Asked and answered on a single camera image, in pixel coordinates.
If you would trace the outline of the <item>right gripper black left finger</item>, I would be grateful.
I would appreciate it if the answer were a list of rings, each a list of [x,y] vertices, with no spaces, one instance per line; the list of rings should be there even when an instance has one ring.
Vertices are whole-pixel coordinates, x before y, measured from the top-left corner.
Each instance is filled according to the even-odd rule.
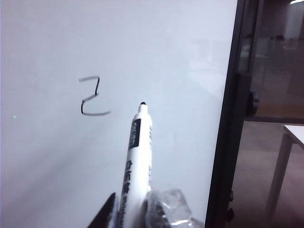
[[[88,228],[115,228],[116,227],[116,193],[112,193]]]

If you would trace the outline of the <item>right gripper tape-wrapped right finger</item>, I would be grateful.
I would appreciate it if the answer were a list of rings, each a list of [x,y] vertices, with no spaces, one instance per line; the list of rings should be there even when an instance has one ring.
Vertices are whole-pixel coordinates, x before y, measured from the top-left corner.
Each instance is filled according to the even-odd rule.
[[[147,228],[203,228],[195,219],[180,189],[152,190],[147,194]]]

